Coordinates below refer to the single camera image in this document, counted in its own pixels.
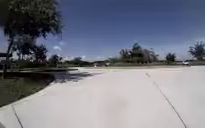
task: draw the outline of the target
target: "tree canopy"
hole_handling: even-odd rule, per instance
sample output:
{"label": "tree canopy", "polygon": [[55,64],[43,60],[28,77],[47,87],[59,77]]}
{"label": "tree canopy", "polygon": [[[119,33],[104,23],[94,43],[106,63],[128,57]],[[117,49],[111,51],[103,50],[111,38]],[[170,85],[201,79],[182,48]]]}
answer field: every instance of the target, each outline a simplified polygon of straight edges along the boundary
{"label": "tree canopy", "polygon": [[132,49],[122,49],[120,56],[122,61],[133,63],[151,63],[158,60],[153,49],[142,48],[138,43],[135,43]]}
{"label": "tree canopy", "polygon": [[205,44],[201,42],[197,42],[194,46],[190,47],[189,53],[197,60],[205,59]]}
{"label": "tree canopy", "polygon": [[62,25],[57,5],[56,0],[0,0],[0,27],[9,37],[58,34]]}
{"label": "tree canopy", "polygon": [[174,53],[168,53],[166,55],[166,61],[167,63],[175,62],[176,55]]}

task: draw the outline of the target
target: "sky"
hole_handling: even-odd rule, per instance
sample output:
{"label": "sky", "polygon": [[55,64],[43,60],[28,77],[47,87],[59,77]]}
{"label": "sky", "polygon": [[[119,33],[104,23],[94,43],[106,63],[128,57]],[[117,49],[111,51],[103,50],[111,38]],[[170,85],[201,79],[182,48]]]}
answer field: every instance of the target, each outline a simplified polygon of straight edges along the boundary
{"label": "sky", "polygon": [[[59,9],[63,33],[38,40],[49,55],[99,60],[139,43],[184,60],[189,46],[205,43],[205,0],[60,0]],[[0,49],[6,41],[0,30]]]}

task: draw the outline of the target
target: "grass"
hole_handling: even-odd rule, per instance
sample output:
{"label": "grass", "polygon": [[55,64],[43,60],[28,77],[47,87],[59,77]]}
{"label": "grass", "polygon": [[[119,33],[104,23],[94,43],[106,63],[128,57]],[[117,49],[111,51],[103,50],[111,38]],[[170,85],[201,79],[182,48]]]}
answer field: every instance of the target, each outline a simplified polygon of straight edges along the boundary
{"label": "grass", "polygon": [[16,73],[2,79],[0,74],[0,107],[45,88],[53,77],[48,74]]}

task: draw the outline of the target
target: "concrete pavement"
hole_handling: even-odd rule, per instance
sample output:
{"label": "concrete pavement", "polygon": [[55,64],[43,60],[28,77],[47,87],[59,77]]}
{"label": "concrete pavement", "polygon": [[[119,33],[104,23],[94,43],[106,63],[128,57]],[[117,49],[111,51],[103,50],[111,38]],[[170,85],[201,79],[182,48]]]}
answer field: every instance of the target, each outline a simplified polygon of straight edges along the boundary
{"label": "concrete pavement", "polygon": [[184,128],[184,123],[205,128],[205,67],[80,72],[93,75],[52,83],[13,103],[14,110],[0,108],[1,123],[6,128]]}

